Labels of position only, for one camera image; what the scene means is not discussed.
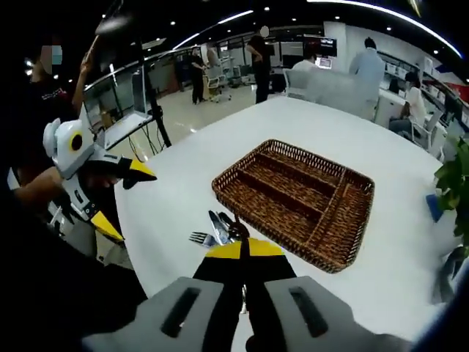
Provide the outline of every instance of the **black shirt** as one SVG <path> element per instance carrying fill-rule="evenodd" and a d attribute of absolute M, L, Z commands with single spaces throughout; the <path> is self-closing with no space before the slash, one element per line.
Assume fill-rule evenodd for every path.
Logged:
<path fill-rule="evenodd" d="M 270 70 L 270 54 L 267 50 L 267 46 L 265 45 L 264 38 L 260 35 L 254 35 L 251 40 L 249 40 L 248 45 L 252 46 L 259 54 L 262 55 L 262 62 L 255 62 L 256 56 L 251 55 L 253 69 L 259 68 Z"/>
<path fill-rule="evenodd" d="M 197 56 L 197 55 L 191 55 L 191 58 L 190 58 L 191 77 L 199 77 L 199 76 L 202 77 L 202 74 L 204 73 L 204 71 L 202 71 L 201 69 L 199 69 L 199 68 L 197 68 L 197 67 L 194 67 L 194 66 L 192 65 L 193 63 L 194 63 L 194 64 L 197 64 L 197 65 L 200 66 L 200 67 L 203 67 L 203 66 L 204 66 L 204 62 L 202 61 L 202 58 L 201 58 L 200 56 Z"/>
<path fill-rule="evenodd" d="M 43 147 L 46 125 L 57 117 L 64 122 L 76 120 L 78 116 L 71 97 L 51 77 L 27 84 L 20 94 L 12 111 L 20 148 L 16 166 L 27 168 L 33 177 L 53 166 Z"/>

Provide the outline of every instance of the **wicker basket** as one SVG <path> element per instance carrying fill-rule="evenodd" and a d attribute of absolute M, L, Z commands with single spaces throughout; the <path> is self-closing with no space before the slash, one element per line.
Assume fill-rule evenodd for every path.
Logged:
<path fill-rule="evenodd" d="M 372 207 L 368 177 L 275 139 L 212 182 L 218 201 L 328 273 L 355 260 Z"/>

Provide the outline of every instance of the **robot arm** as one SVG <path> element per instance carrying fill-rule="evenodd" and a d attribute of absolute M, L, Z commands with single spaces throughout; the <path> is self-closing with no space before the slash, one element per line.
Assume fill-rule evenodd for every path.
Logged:
<path fill-rule="evenodd" d="M 73 210 L 84 221 L 91 221 L 101 232 L 122 241 L 122 235 L 81 186 L 78 177 L 80 169 L 85 166 L 97 175 L 115 175 L 133 182 L 156 180 L 155 174 L 139 161 L 109 154 L 95 144 L 91 131 L 80 120 L 61 124 L 59 119 L 55 119 L 48 123 L 43 144 L 64 178 L 62 185 L 70 197 Z"/>

